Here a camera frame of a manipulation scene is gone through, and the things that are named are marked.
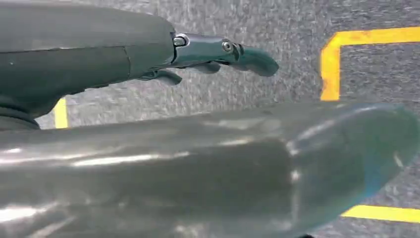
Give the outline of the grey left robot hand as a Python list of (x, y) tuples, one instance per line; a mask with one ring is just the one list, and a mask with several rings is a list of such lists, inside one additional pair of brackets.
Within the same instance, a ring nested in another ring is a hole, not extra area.
[(0, 3), (3, 238), (300, 238), (377, 193), (419, 152), (390, 103), (283, 103), (40, 129), (65, 95), (172, 68), (270, 77), (266, 52), (91, 5)]

